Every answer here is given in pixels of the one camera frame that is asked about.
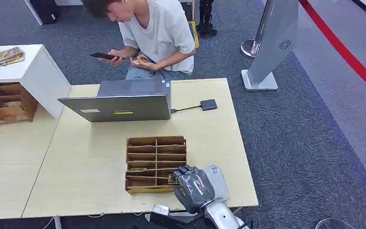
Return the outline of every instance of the cardboard box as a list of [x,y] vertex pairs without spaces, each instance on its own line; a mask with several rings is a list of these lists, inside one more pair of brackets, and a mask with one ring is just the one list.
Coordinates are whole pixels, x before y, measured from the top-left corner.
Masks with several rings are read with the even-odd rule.
[[0,123],[33,121],[37,101],[19,83],[0,83]]
[[172,192],[169,175],[187,164],[183,136],[127,138],[125,190],[133,193]]

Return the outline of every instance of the stack of cards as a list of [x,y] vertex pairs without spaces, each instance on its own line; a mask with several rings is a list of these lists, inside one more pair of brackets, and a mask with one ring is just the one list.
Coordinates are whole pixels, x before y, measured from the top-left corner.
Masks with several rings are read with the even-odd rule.
[[26,54],[20,47],[0,51],[0,66],[24,61]]

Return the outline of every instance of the gray robot glove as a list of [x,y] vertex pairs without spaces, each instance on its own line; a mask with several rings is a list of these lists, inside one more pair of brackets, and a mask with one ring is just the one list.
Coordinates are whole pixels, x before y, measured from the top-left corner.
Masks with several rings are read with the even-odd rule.
[[173,176],[181,187],[175,187],[174,194],[186,210],[194,214],[206,203],[214,200],[214,188],[207,174],[197,167],[180,166]]

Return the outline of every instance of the white label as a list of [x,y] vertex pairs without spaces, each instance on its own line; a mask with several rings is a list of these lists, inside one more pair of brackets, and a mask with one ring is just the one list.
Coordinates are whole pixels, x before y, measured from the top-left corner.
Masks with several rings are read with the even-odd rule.
[[100,111],[98,109],[86,109],[86,110],[81,110],[82,113],[100,113]]
[[211,168],[211,172],[214,174],[214,175],[218,175],[219,172],[218,172],[218,167],[213,167]]

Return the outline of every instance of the person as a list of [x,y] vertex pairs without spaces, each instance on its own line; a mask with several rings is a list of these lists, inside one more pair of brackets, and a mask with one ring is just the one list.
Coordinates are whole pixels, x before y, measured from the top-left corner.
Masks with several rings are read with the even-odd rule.
[[[94,17],[119,24],[125,48],[110,50],[108,63],[129,59],[131,79],[184,79],[193,71],[195,44],[178,0],[82,0]],[[141,50],[137,59],[133,57]]]

